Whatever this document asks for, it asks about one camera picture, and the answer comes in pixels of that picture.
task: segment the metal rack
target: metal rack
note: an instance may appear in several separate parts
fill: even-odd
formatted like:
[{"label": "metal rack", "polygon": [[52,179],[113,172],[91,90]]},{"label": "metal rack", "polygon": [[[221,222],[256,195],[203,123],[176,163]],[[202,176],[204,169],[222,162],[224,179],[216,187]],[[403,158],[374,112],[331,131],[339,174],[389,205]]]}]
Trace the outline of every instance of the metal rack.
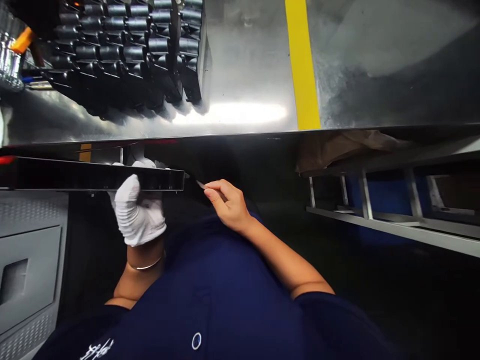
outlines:
[{"label": "metal rack", "polygon": [[[417,147],[386,155],[349,160],[324,170],[305,172],[309,178],[309,213],[397,235],[422,243],[480,257],[480,226],[424,216],[415,170],[438,164],[480,159],[480,136],[472,136],[441,145]],[[368,173],[403,169],[412,215],[372,211]],[[352,207],[346,186],[346,174],[358,176],[362,207]],[[339,177],[343,205],[337,210],[316,207],[313,178]]]}]

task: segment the bracelet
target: bracelet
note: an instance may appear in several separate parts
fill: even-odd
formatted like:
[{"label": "bracelet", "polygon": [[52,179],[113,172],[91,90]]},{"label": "bracelet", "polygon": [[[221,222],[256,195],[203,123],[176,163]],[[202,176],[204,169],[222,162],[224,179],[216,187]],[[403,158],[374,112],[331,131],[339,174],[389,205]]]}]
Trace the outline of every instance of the bracelet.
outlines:
[{"label": "bracelet", "polygon": [[135,266],[132,266],[132,265],[130,265],[130,264],[128,264],[128,265],[130,265],[130,267],[131,267],[132,269],[134,269],[134,270],[145,271],[145,270],[148,270],[148,269],[150,269],[150,268],[153,268],[155,265],[157,265],[158,262],[159,262],[160,260],[162,260],[162,258],[163,258],[163,256],[160,256],[160,257],[158,258],[158,260],[155,261],[152,265],[148,265],[148,266],[145,266],[145,267],[135,267]]}]

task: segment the forearm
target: forearm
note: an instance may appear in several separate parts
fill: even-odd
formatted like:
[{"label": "forearm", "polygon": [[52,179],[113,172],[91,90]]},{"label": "forearm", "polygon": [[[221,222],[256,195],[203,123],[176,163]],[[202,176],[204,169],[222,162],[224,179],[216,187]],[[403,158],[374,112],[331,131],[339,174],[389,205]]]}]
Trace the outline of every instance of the forearm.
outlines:
[{"label": "forearm", "polygon": [[334,294],[330,285],[308,261],[255,218],[241,234],[265,257],[293,298],[311,291]]},{"label": "forearm", "polygon": [[164,244],[161,238],[140,246],[128,246],[125,270],[116,285],[113,298],[106,304],[119,305],[131,309],[162,274],[163,260],[146,270],[137,270],[135,268],[144,268],[154,264],[163,256],[163,253]]}]

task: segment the orange handle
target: orange handle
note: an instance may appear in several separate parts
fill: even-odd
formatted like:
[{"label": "orange handle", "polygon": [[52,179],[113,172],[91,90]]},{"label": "orange handle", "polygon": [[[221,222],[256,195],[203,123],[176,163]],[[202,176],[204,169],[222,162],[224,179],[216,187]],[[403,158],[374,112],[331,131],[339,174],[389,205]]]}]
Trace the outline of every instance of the orange handle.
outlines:
[{"label": "orange handle", "polygon": [[21,35],[15,40],[11,46],[11,50],[16,54],[23,54],[35,39],[35,34],[31,28],[27,28],[21,33]]}]

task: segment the embroidered logo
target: embroidered logo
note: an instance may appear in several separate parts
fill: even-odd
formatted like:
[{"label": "embroidered logo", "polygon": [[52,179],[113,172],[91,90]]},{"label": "embroidered logo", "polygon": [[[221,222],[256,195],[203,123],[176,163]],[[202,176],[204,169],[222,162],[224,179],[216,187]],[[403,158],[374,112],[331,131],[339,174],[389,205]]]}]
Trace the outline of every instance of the embroidered logo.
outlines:
[{"label": "embroidered logo", "polygon": [[95,359],[101,358],[110,350],[113,344],[114,344],[114,341],[108,339],[106,343],[103,344],[103,346],[101,344],[98,344],[96,346],[90,345],[88,347],[86,354],[83,357],[81,357],[80,360],[88,360],[90,358],[91,360],[95,360]]}]

